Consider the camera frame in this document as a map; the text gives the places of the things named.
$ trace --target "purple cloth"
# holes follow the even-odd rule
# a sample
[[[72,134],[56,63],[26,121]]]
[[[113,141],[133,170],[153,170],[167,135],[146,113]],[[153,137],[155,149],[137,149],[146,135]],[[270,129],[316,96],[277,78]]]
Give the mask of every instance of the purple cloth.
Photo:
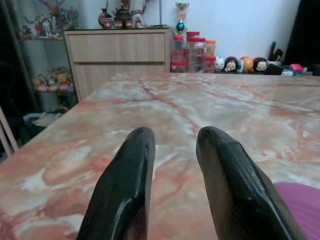
[[[291,182],[278,182],[275,188],[305,236],[320,240],[320,190]]]

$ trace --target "cabinet door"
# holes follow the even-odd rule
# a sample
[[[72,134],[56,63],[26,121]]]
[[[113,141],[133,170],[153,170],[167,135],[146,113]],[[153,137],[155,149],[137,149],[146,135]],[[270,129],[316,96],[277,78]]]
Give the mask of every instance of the cabinet door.
[[[165,66],[162,65],[91,65],[75,64],[78,98],[84,99],[94,90],[98,89],[105,81],[116,73],[164,73]]]
[[[70,35],[75,63],[164,62],[165,34]]]

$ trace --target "glass display cabinet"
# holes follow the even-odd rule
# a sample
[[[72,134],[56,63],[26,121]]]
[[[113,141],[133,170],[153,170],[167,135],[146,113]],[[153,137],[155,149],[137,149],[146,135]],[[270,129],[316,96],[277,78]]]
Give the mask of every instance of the glass display cabinet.
[[[64,113],[77,103],[64,30],[79,28],[77,0],[1,0],[37,111]]]

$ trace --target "marble table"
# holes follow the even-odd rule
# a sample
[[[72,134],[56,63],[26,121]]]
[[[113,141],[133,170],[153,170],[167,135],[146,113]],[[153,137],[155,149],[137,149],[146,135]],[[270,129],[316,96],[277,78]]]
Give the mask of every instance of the marble table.
[[[320,78],[118,74],[0,166],[0,239],[73,240],[134,128],[153,129],[150,240],[217,239],[197,132],[240,141],[273,182],[320,188]]]

